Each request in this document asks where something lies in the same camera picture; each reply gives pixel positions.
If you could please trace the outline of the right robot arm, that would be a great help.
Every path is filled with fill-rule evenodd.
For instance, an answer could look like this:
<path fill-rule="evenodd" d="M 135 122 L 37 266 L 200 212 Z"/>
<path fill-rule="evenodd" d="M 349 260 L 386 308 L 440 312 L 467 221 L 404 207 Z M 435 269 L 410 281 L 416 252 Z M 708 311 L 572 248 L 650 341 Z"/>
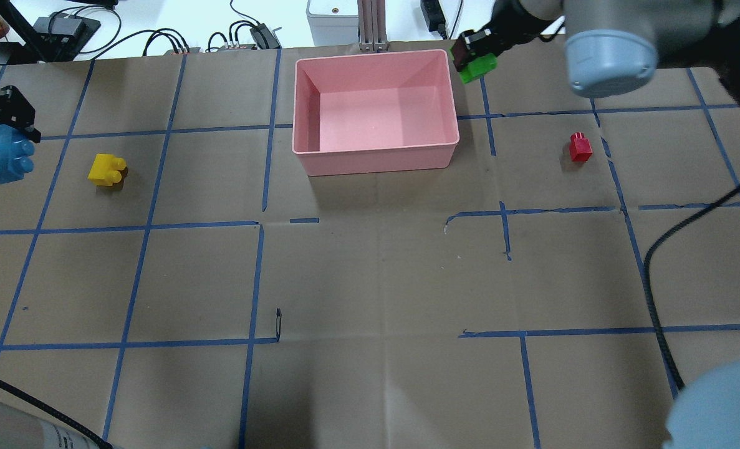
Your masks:
<path fill-rule="evenodd" d="M 535 39 L 560 17 L 566 31 L 567 84 L 587 99 L 631 93 L 657 69 L 709 67 L 740 106 L 740 1 L 497 1 L 480 29 L 461 32 L 450 48 L 468 83 L 492 71 L 497 57 Z M 665 448 L 740 448 L 740 360 L 681 378 L 655 304 L 652 262 L 658 248 L 740 195 L 728 193 L 672 226 L 646 251 L 641 286 L 658 349 L 678 394 L 666 418 Z"/>

